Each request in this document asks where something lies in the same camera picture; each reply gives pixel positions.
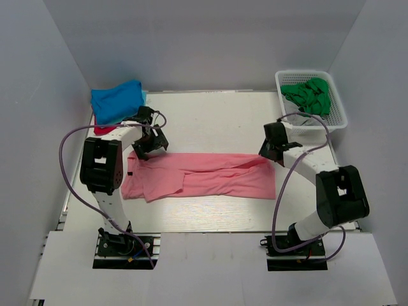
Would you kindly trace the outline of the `pink t-shirt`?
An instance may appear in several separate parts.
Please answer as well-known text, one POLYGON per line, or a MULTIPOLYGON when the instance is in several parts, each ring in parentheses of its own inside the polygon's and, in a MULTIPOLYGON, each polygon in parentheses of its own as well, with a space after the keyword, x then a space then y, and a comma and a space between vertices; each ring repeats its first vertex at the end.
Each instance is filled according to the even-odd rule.
POLYGON ((164 153, 127 158, 121 186, 125 200, 233 196, 273 200, 275 170, 269 160, 255 154, 164 153))

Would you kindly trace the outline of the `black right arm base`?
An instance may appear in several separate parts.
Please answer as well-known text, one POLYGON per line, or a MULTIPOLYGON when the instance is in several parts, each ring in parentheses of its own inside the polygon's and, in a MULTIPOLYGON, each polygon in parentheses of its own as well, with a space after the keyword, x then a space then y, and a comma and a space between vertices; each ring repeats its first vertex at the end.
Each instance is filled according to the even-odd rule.
POLYGON ((322 239, 285 253, 279 253, 273 248, 271 235, 262 238, 259 244, 266 250, 269 272, 326 271, 328 269, 322 239))

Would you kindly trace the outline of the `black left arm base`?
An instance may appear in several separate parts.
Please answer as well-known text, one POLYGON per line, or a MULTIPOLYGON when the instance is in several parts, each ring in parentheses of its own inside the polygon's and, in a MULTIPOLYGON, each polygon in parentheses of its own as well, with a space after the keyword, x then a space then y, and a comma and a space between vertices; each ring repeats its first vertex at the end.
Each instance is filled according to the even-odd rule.
POLYGON ((160 235, 128 235, 98 229, 92 268, 97 270, 152 270, 159 258, 160 235))

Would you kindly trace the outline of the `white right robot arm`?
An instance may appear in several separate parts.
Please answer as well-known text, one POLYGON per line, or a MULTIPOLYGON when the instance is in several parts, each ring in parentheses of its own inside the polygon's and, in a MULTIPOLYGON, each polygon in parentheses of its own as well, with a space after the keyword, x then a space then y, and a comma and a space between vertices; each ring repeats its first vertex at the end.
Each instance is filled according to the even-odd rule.
POLYGON ((260 156, 289 170, 278 193, 272 218, 272 245, 279 253, 292 251, 303 254, 312 242, 331 229, 365 218, 370 213, 358 169, 320 160, 314 155, 320 148, 306 150, 297 142, 276 145, 265 140, 259 151, 260 156), (294 172, 316 188, 316 209, 289 226, 286 247, 279 247, 275 241, 277 214, 286 185, 294 172))

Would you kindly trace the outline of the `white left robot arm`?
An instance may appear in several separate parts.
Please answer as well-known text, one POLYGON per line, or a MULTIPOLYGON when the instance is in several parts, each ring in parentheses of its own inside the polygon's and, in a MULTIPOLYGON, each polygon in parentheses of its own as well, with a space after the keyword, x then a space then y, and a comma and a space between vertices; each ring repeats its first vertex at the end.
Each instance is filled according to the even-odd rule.
POLYGON ((132 232, 131 221, 125 215, 120 186, 124 180, 123 152, 133 148, 137 157, 148 160, 147 154, 168 148, 168 140, 159 125, 118 127, 101 137, 88 137, 84 143, 80 181, 96 199, 103 213, 104 229, 115 235, 113 247, 120 254, 129 254, 135 239, 123 232, 132 232))

